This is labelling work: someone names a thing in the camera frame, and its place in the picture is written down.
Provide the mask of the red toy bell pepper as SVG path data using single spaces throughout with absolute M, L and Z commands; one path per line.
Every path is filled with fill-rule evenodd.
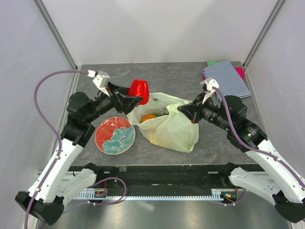
M 129 91 L 129 96 L 142 97 L 142 101 L 138 105 L 145 105 L 149 101 L 149 86 L 146 80 L 136 79 L 131 84 Z

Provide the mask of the green avocado print plastic bag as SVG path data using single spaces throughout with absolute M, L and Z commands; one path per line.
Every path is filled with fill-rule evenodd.
M 135 107 L 127 118 L 152 144 L 190 153 L 199 139 L 199 125 L 192 124 L 177 107 L 191 102 L 165 93 L 151 93 L 148 103 Z M 140 123 L 144 115 L 154 112 L 167 115 Z

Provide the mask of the orange toy pineapple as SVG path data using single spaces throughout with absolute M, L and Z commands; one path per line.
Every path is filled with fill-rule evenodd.
M 155 119 L 157 117 L 164 116 L 164 115 L 167 115 L 167 113 L 166 112 L 164 112 L 164 113 L 155 113 L 155 112 L 154 113 L 149 113 L 149 114 L 144 115 L 141 118 L 140 123 L 143 123 L 143 122 L 145 122 L 147 120 Z

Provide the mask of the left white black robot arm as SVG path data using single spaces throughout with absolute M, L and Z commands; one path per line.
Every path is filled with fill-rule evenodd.
M 92 122 L 111 109 L 129 114 L 136 106 L 149 99 L 148 83 L 134 80 L 131 87 L 108 83 L 95 99 L 84 92 L 76 92 L 69 98 L 68 119 L 61 134 L 56 135 L 58 145 L 34 184 L 27 191 L 17 193 L 15 200 L 26 212 L 48 225 L 59 220 L 66 205 L 86 187 L 101 187 L 105 177 L 97 172 L 97 166 L 85 166 L 81 174 L 71 179 L 67 186 L 61 182 L 72 162 L 90 140 L 95 127 Z

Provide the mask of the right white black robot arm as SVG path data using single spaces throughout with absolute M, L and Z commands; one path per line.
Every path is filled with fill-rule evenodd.
M 252 158 L 270 177 L 258 178 L 241 167 L 228 164 L 229 170 L 218 176 L 222 187 L 231 185 L 250 191 L 271 203 L 286 220 L 298 223 L 305 219 L 305 180 L 278 153 L 265 132 L 246 118 L 247 106 L 240 98 L 227 95 L 219 107 L 199 94 L 178 111 L 192 123 L 202 119 L 225 130 L 227 139 Z

